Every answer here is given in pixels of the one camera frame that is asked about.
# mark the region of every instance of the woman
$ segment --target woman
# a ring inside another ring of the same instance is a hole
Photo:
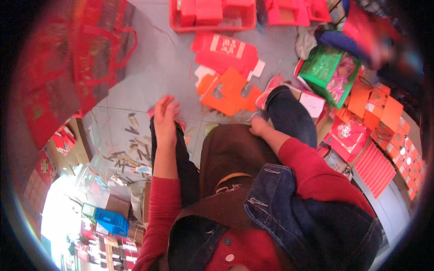
[[[252,126],[206,137],[188,160],[174,97],[151,119],[149,225],[134,271],[366,270],[382,234],[365,197],[316,153],[306,109],[275,76]]]

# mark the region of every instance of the person's right hand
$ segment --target person's right hand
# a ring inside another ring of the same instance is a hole
[[[263,137],[264,133],[269,129],[273,129],[268,122],[266,122],[263,118],[254,116],[250,119],[252,123],[252,127],[249,129],[250,133],[257,137]]]
[[[165,95],[155,104],[155,137],[157,148],[176,146],[175,117],[179,114],[176,109],[179,103],[173,103],[174,96]]]

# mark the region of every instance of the pink sneaker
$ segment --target pink sneaker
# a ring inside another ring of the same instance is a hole
[[[151,108],[146,112],[146,114],[148,115],[148,118],[151,119],[151,117],[153,117],[155,114],[155,110],[153,108]],[[179,126],[182,129],[182,132],[184,133],[185,129],[187,128],[187,125],[185,124],[185,122],[180,121],[180,120],[175,120],[175,122],[179,124]]]
[[[281,86],[283,83],[283,76],[280,73],[271,78],[270,82],[268,82],[268,85],[265,88],[265,91],[256,99],[256,107],[261,110],[265,110],[265,102],[267,101],[268,95],[273,89]]]

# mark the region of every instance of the tiled floor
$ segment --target tiled floor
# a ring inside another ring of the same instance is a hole
[[[194,62],[195,53],[190,50],[194,34],[178,35],[169,27],[167,0],[130,2],[137,8],[133,28],[137,31],[138,47],[126,65],[126,78],[110,89],[108,97],[84,117],[88,140],[94,145],[92,151],[103,155],[126,151],[132,159],[138,160],[137,152],[129,152],[129,140],[137,138],[150,149],[146,111],[162,96],[171,94],[181,103],[179,118],[187,124],[186,138],[191,136],[187,148],[191,160],[199,165],[206,127],[212,123],[244,122],[250,114],[237,114],[234,118],[206,114],[196,94],[194,71],[198,64]],[[298,62],[296,35],[295,27],[266,27],[263,33],[255,29],[233,35],[255,45],[259,58],[266,63],[261,77],[252,78],[254,85],[263,90],[278,72],[287,80],[293,79]],[[131,125],[128,120],[130,113],[136,114],[139,135],[125,131]],[[100,163],[99,170],[110,172],[116,169],[114,163],[105,161]],[[142,180],[137,174],[124,174],[133,180]],[[121,187],[116,191],[128,193]]]

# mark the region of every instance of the button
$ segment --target button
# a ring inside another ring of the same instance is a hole
[[[226,256],[225,260],[226,261],[233,261],[235,259],[235,255],[234,254],[229,254],[228,256]]]
[[[230,238],[226,238],[223,240],[223,244],[230,245],[232,243],[232,240]]]

